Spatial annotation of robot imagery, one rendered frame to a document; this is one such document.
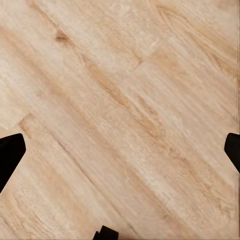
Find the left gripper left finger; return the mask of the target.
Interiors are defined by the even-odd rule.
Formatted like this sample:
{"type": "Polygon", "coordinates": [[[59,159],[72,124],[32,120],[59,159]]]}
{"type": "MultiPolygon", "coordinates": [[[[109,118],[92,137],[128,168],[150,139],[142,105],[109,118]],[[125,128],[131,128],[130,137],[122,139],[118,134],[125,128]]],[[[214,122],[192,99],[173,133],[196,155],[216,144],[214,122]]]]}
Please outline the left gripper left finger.
{"type": "Polygon", "coordinates": [[[0,193],[26,153],[22,133],[0,138],[0,193]]]}

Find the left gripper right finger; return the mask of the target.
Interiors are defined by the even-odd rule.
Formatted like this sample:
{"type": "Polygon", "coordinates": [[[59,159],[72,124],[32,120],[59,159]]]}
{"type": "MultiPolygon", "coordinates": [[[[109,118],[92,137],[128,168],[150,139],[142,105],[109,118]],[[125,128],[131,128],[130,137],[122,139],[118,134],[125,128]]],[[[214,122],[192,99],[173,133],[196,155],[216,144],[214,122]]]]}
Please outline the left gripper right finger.
{"type": "Polygon", "coordinates": [[[231,132],[227,135],[224,151],[240,173],[240,134],[231,132]]]}

